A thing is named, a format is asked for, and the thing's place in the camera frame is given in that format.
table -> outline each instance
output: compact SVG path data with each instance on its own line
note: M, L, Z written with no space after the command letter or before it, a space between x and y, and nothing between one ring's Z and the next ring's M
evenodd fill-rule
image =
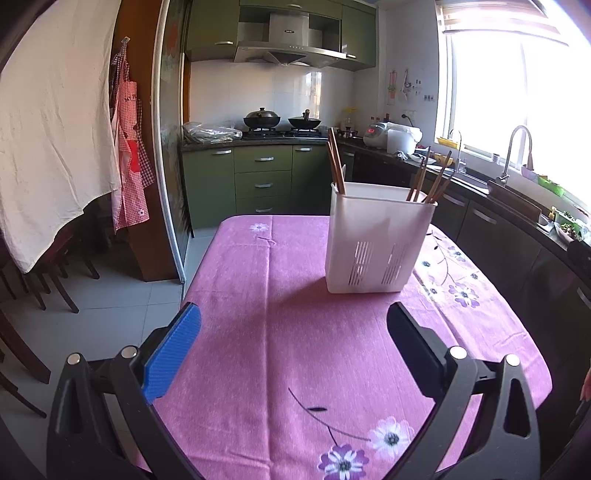
M531 337L494 286L430 227L398 294L332 295L328 217L223 222L186 295L203 327L155 407L207 480L381 479L424 423L424 398L386 329L401 301L448 346L521 359L534 403L551 390ZM473 397L443 466L457 460Z

blue gripper pad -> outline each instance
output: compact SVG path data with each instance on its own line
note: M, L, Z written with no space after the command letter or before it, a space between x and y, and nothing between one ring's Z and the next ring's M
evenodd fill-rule
M142 392L149 404L166 395L200 330L199 307L189 303L145 364Z

range hood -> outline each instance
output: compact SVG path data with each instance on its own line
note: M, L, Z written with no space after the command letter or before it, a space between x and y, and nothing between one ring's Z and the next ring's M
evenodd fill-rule
M279 65L306 65L320 69L346 60L344 53L309 46L309 20L306 14L272 13L269 41L239 41L234 62L264 60Z

red checkered apron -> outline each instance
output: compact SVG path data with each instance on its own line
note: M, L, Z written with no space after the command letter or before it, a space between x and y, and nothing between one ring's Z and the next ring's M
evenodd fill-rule
M148 154L141 139L141 103L137 83L129 79L127 45L113 59L117 65L113 93L115 106L111 128L119 154L121 188L112 193L115 232L150 219L144 188L155 180Z

white cloth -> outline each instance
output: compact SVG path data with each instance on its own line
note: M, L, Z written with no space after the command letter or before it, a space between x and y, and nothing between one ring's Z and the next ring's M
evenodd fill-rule
M0 229L23 272L120 187L108 98L120 3L57 0L0 74Z

